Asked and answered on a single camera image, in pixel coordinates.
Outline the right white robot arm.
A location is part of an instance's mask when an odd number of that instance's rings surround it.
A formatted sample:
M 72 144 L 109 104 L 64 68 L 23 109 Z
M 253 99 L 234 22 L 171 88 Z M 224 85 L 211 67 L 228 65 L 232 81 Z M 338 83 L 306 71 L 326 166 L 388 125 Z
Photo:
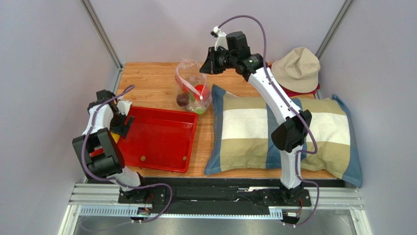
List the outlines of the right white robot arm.
M 303 191 L 300 154 L 311 123 L 311 113 L 308 110 L 302 111 L 278 87 L 262 55 L 251 53 L 242 31 L 227 34 L 215 27 L 211 35 L 216 38 L 216 42 L 208 48 L 200 72 L 215 75 L 227 69 L 235 69 L 266 101 L 278 122 L 278 128 L 271 133 L 271 139 L 281 159 L 279 199 L 285 204 L 297 202 Z

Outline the clear zip top bag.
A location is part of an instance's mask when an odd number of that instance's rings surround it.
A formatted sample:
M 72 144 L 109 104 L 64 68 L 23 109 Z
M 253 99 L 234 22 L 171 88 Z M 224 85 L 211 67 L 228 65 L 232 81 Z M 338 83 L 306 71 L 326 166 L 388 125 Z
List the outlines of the clear zip top bag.
M 205 106 L 209 108 L 212 102 L 211 90 L 207 83 L 207 76 L 204 73 L 199 72 L 200 68 L 201 68 L 201 65 L 199 62 L 195 60 L 191 60 L 191 59 L 183 59 L 181 63 L 175 69 L 174 76 L 178 75 L 181 78 L 182 82 L 190 89 L 190 92 L 188 93 L 188 96 L 190 99 L 189 104 L 185 107 L 181 107 L 182 109 L 189 111 L 189 112 L 193 112 L 191 111 L 191 107 L 195 107 L 195 106 L 200 106 L 200 107 Z M 200 84 L 207 86 L 210 91 L 210 95 L 207 100 L 198 101 L 194 98 L 193 94 L 197 92 L 195 89 L 195 86 L 200 85 Z M 179 94 L 182 94 L 176 81 L 175 81 L 175 90 L 176 90 L 176 96 Z

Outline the dark purple mangosteen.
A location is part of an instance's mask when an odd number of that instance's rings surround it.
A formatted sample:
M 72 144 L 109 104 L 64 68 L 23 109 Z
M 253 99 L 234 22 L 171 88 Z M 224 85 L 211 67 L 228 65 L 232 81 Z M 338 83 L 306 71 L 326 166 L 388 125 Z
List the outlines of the dark purple mangosteen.
M 185 107 L 189 104 L 189 96 L 188 94 L 182 93 L 176 96 L 176 103 L 178 104 L 178 106 L 180 107 Z

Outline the red yellow apple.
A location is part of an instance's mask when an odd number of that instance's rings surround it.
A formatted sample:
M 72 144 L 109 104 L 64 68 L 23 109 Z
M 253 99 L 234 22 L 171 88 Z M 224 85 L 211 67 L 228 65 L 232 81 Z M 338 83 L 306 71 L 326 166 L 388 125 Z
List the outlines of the red yellow apple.
M 193 95 L 196 100 L 204 101 L 209 98 L 210 91 L 207 86 L 200 84 L 200 85 L 195 86 L 195 89 L 197 92 L 194 93 Z

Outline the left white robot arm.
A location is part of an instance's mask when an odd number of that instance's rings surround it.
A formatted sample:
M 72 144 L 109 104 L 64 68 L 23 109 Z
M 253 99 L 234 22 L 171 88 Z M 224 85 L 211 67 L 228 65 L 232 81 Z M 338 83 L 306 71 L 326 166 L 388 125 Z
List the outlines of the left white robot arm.
M 86 130 L 72 140 L 83 171 L 90 179 L 118 185 L 120 201 L 145 203 L 150 193 L 140 189 L 143 177 L 126 167 L 112 135 L 127 137 L 135 119 L 129 115 L 132 103 L 108 90 L 98 91 L 96 97 L 88 106 L 90 117 Z

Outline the orange carrot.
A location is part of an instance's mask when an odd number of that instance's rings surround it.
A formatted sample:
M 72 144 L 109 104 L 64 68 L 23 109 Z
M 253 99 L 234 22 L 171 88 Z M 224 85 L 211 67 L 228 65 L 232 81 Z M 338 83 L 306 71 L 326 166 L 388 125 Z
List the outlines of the orange carrot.
M 178 75 L 175 75 L 175 81 L 179 86 L 179 89 L 182 93 L 188 94 L 190 92 L 189 87 L 187 87 L 181 80 L 181 78 Z

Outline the white green cauliflower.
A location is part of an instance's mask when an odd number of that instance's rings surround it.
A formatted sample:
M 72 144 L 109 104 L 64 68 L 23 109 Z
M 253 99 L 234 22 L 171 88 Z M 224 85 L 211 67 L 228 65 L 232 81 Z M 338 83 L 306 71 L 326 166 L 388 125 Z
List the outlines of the white green cauliflower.
M 198 115 L 202 115 L 203 113 L 206 112 L 208 108 L 205 106 L 195 106 L 195 107 L 191 107 L 191 111 L 193 111 L 194 113 L 198 114 Z

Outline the yellow mango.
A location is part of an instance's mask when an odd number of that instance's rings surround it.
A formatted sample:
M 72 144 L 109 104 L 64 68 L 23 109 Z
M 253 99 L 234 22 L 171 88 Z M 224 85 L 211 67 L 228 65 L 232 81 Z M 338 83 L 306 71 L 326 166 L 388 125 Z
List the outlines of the yellow mango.
M 119 142 L 119 140 L 120 140 L 120 135 L 119 134 L 111 132 L 111 136 L 113 137 L 115 143 Z

